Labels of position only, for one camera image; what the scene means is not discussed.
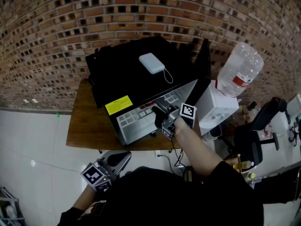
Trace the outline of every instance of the charging cable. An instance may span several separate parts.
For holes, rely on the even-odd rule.
[[[169,74],[169,76],[170,76],[170,78],[171,78],[171,82],[169,82],[169,81],[166,79],[166,76],[165,76],[165,70],[166,70],[166,72]],[[174,82],[174,79],[173,79],[172,75],[170,74],[170,72],[169,72],[166,68],[164,68],[163,74],[164,74],[164,78],[165,78],[165,80],[166,80],[166,82],[167,82],[168,84],[172,84],[172,83]]]
[[[170,170],[173,172],[173,174],[175,174],[174,171],[173,171],[173,169],[172,169],[172,167],[171,167],[171,163],[170,163],[170,160],[169,160],[168,156],[160,155],[160,154],[158,154],[157,156],[158,156],[158,157],[160,157],[160,156],[166,157],[166,158],[168,159],[168,162],[169,162]]]

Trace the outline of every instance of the small bottle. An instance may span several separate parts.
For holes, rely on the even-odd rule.
[[[252,180],[256,177],[256,174],[248,172],[248,173],[243,173],[242,176],[244,177],[245,180]]]
[[[243,161],[243,162],[235,163],[233,165],[233,168],[235,170],[239,170],[239,169],[248,169],[251,166],[254,166],[254,162],[253,161]]]

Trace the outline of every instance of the bottle cap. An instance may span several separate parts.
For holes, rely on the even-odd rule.
[[[250,179],[253,179],[254,177],[255,177],[255,174],[254,174],[254,173],[250,173],[250,174],[249,174],[249,178],[250,178]]]

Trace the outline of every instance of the yellow label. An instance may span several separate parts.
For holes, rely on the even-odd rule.
[[[114,100],[105,105],[109,115],[112,115],[118,111],[121,111],[129,106],[133,105],[132,101],[128,96],[124,96],[118,100]]]

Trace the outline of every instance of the plastic water bottle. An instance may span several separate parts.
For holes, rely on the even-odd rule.
[[[217,89],[224,95],[235,97],[259,74],[264,65],[260,54],[250,45],[238,43],[217,77]]]

